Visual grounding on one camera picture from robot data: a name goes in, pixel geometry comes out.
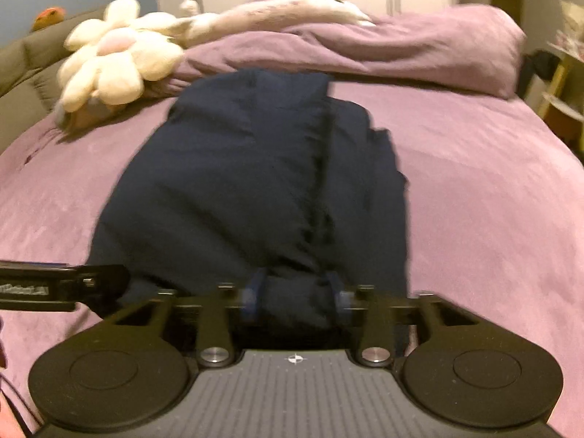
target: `navy jacket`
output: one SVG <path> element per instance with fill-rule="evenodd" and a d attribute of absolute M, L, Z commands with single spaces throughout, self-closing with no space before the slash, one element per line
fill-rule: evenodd
<path fill-rule="evenodd" d="M 329 80 L 250 69 L 188 87 L 119 180 L 88 263 L 126 265 L 131 301 L 265 268 L 274 333 L 332 327 L 331 270 L 405 296 L 405 179 L 387 131 Z"/>

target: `headboard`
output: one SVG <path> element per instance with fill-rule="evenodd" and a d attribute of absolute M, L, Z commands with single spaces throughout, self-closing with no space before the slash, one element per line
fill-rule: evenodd
<path fill-rule="evenodd" d="M 81 21 L 102 17 L 103 8 L 78 14 L 0 49 L 0 153 L 57 102 L 57 71 L 70 54 L 63 47 L 67 35 Z"/>

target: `silver screw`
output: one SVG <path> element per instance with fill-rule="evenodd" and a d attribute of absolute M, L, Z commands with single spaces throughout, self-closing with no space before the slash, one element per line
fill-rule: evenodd
<path fill-rule="evenodd" d="M 367 362 L 385 362 L 391 357 L 391 354 L 387 349 L 383 347 L 368 347 L 367 349 L 363 349 L 361 352 L 361 357 L 363 357 Z"/>
<path fill-rule="evenodd" d="M 201 352 L 201 359 L 205 362 L 217 364 L 218 362 L 224 362 L 229 359 L 229 351 L 223 347 L 208 347 Z"/>

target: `round black disc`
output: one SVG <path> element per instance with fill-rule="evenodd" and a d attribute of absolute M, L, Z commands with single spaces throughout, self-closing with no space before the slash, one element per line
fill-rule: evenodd
<path fill-rule="evenodd" d="M 517 336 L 492 338 L 480 349 L 464 334 L 422 344 L 405 361 L 405 387 L 429 412 L 465 426 L 504 429 L 547 418 L 562 391 L 558 363 Z"/>
<path fill-rule="evenodd" d="M 82 333 L 44 353 L 28 387 L 47 421 L 104 432 L 158 415 L 188 380 L 185 360 L 170 344 L 146 328 L 114 327 L 107 334 Z"/>

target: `pink blanket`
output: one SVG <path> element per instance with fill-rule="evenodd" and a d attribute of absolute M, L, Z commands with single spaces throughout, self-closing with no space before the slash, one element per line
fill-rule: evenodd
<path fill-rule="evenodd" d="M 425 23 L 405 31 L 409 18 Z M 473 19 L 486 39 L 469 37 Z M 230 36 L 189 50 L 173 79 L 152 93 L 177 93 L 195 77 L 255 65 L 392 75 L 492 94 L 386 80 L 333 88 L 334 96 L 361 104 L 392 132 L 410 181 L 412 290 L 443 294 L 553 353 L 565 385 L 551 424 L 580 438 L 584 171 L 521 101 L 493 96 L 510 96 L 522 35 L 500 12 L 483 7 L 387 21 L 393 23 L 379 34 L 310 25 Z M 497 25 L 491 32 L 489 22 Z M 481 62 L 481 54 L 489 61 Z M 135 105 L 117 123 L 74 141 L 61 142 L 50 116 L 20 137 L 0 156 L 0 258 L 83 262 L 101 207 L 171 103 Z M 0 316 L 5 376 L 29 405 L 27 372 L 36 357 L 96 321 L 83 306 L 70 314 Z M 2 389 L 18 402 L 5 384 Z"/>

